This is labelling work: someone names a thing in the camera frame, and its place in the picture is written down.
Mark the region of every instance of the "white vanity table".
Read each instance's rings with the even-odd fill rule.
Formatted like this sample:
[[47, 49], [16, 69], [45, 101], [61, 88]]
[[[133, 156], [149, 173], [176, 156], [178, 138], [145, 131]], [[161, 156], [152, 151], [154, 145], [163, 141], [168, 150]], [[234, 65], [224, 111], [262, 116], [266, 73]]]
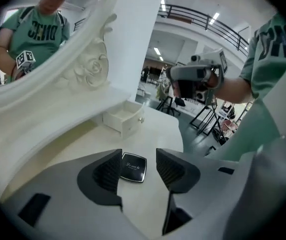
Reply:
[[15, 175], [2, 200], [37, 173], [52, 165], [90, 154], [122, 149], [147, 159], [143, 183], [118, 182], [117, 195], [122, 197], [123, 213], [149, 239], [162, 235], [169, 191], [156, 168], [156, 148], [183, 151], [179, 122], [175, 117], [144, 107], [144, 122], [125, 139], [102, 122], [102, 115], [66, 132], [34, 155]]
[[144, 107], [138, 129], [121, 136], [103, 115], [131, 94], [109, 86], [104, 35], [116, 0], [99, 0], [90, 19], [50, 59], [0, 87], [0, 203], [42, 170], [113, 149], [147, 159], [141, 184], [119, 180], [123, 213], [149, 239], [162, 235], [169, 192], [156, 169], [156, 148], [183, 151], [176, 118]]

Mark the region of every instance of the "person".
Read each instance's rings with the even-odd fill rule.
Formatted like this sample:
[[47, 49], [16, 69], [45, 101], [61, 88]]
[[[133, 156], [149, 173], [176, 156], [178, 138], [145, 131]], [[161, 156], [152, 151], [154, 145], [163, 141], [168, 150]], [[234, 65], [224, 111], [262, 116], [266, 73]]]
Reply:
[[16, 67], [16, 57], [22, 51], [33, 53], [33, 70], [70, 37], [70, 24], [57, 11], [64, 1], [39, 0], [36, 6], [19, 9], [1, 25], [0, 70], [9, 76], [8, 83], [24, 75]]
[[[245, 103], [253, 98], [255, 101], [232, 138], [210, 153], [209, 158], [238, 161], [242, 154], [256, 151], [262, 144], [277, 138], [274, 122], [260, 121], [263, 110], [258, 107], [285, 72], [286, 20], [277, 12], [255, 31], [240, 76], [236, 79], [225, 78], [215, 93], [217, 98], [235, 104]], [[217, 83], [217, 76], [212, 74], [207, 85], [215, 87]]]
[[146, 83], [148, 81], [148, 76], [149, 76], [149, 72], [150, 72], [149, 67], [146, 66], [145, 68], [143, 68], [142, 72], [143, 72], [143, 82]]
[[167, 78], [166, 70], [163, 70], [158, 78], [158, 86], [156, 89], [156, 99], [162, 101], [167, 96], [174, 97], [173, 88], [171, 82]]

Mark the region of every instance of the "hand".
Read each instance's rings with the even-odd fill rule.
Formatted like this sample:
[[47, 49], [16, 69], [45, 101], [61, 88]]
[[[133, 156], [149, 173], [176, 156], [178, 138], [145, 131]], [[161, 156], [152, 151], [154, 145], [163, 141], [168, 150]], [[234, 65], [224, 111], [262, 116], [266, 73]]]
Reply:
[[180, 98], [181, 93], [180, 93], [179, 83], [177, 81], [172, 83], [172, 88], [174, 97]]
[[25, 74], [24, 74], [24, 72], [23, 71], [21, 71], [20, 73], [18, 73], [18, 75], [16, 76], [16, 78], [14, 78], [14, 76], [17, 74], [17, 71], [18, 71], [18, 68], [17, 68], [17, 66], [15, 66], [14, 68], [13, 68], [13, 71], [12, 71], [12, 77], [11, 77], [11, 81], [12, 82], [14, 82], [15, 80], [18, 80], [18, 79], [20, 79], [21, 77], [23, 77]]
[[219, 83], [218, 76], [211, 71], [211, 76], [209, 77], [209, 80], [207, 81], [206, 85], [210, 88], [217, 87]]

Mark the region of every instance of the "ceiling light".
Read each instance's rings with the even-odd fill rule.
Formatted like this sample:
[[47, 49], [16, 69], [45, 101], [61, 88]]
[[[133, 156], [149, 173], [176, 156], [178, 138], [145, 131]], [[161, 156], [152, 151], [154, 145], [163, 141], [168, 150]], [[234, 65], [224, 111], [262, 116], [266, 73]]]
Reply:
[[211, 19], [211, 21], [209, 22], [210, 25], [213, 25], [213, 23], [215, 22], [215, 20], [219, 17], [219, 13], [216, 12], [213, 16], [213, 18]]
[[159, 51], [158, 48], [155, 48], [155, 47], [154, 47], [154, 50], [155, 50], [155, 52], [156, 52], [157, 55], [161, 55], [161, 53], [160, 53], [160, 51]]
[[216, 20], [216, 19], [219, 17], [219, 15], [220, 15], [220, 14], [219, 14], [218, 12], [215, 13], [214, 16], [213, 16], [213, 19]]
[[161, 0], [161, 5], [162, 5], [162, 11], [165, 12], [166, 8], [165, 8], [165, 1]]

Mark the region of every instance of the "railing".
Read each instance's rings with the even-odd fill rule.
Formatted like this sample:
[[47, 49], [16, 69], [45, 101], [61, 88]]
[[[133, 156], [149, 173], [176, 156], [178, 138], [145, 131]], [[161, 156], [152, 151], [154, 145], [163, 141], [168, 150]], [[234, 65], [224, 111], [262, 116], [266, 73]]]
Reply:
[[245, 56], [249, 53], [249, 43], [242, 36], [219, 20], [215, 20], [211, 24], [212, 17], [205, 13], [178, 5], [166, 4], [165, 11], [160, 6], [158, 16], [197, 25], [206, 31], [211, 31], [222, 37]]
[[83, 18], [83, 19], [79, 20], [78, 22], [75, 22], [73, 32], [77, 31], [79, 29], [79, 27], [82, 25], [82, 23], [84, 22], [85, 19], [86, 18]]

